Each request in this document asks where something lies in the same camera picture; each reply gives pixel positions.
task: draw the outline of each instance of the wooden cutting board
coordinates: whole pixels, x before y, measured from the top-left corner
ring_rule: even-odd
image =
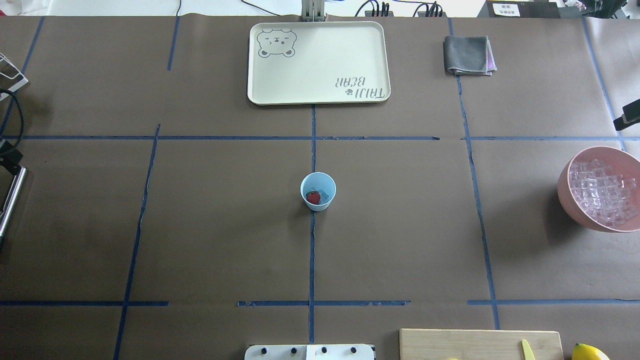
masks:
[[[401,360],[524,360],[526,339],[536,360],[564,360],[556,331],[400,329]]]

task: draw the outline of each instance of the label sticker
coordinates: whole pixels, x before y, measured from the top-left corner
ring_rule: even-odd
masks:
[[[500,16],[520,16],[517,4],[493,4],[493,12]]]

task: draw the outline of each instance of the tray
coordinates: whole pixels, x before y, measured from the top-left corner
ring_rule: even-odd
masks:
[[[255,104],[381,102],[390,93],[385,35],[377,22],[251,28],[247,96]]]

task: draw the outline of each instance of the lemon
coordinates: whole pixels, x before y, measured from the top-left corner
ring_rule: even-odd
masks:
[[[587,344],[575,344],[571,360],[609,360],[599,348]]]

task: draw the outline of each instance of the bear illustration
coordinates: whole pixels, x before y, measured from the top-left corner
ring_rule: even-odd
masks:
[[[296,53],[293,49],[293,43],[296,42],[297,38],[291,29],[262,30],[257,39],[258,44],[260,44],[258,55],[261,58],[267,58],[269,55],[281,54],[286,58],[290,58]]]

